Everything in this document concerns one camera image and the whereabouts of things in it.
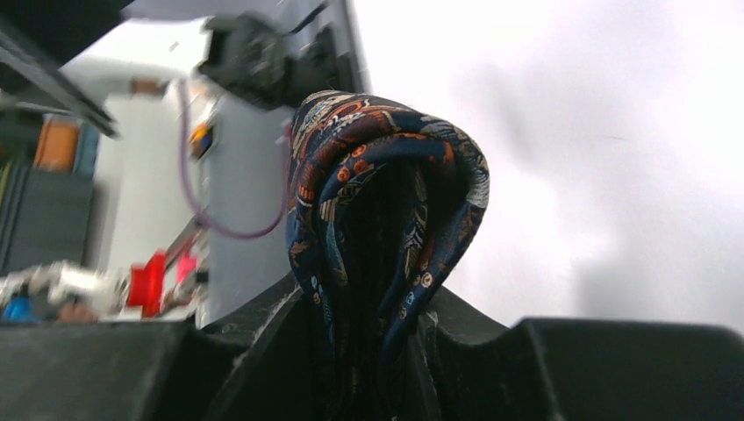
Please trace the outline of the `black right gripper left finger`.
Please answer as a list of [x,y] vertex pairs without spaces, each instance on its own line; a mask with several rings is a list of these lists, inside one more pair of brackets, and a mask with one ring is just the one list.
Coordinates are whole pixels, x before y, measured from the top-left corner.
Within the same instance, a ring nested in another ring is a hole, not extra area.
[[301,291],[191,322],[1,327],[4,420],[312,420]]

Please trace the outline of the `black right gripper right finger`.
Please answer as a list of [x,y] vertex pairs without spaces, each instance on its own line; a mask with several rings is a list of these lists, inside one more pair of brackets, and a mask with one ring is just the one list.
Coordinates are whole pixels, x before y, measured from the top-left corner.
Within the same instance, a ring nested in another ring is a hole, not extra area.
[[418,321],[426,420],[740,420],[743,338],[725,327],[526,318],[447,289]]

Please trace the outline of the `dark blue floral tie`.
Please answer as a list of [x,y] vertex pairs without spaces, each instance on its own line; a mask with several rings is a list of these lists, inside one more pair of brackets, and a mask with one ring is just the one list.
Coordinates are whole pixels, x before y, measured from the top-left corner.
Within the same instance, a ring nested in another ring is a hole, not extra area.
[[407,339],[482,223],[487,160],[444,119],[333,90],[297,109],[290,158],[287,245],[307,302],[318,414],[392,418]]

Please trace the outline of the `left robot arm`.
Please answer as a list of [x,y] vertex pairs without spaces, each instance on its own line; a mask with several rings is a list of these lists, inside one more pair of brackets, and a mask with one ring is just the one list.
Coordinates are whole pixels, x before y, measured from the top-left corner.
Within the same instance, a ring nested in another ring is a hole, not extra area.
[[297,11],[291,29],[254,11],[209,18],[197,72],[265,111],[296,108],[321,90],[364,91],[348,3],[301,1]]

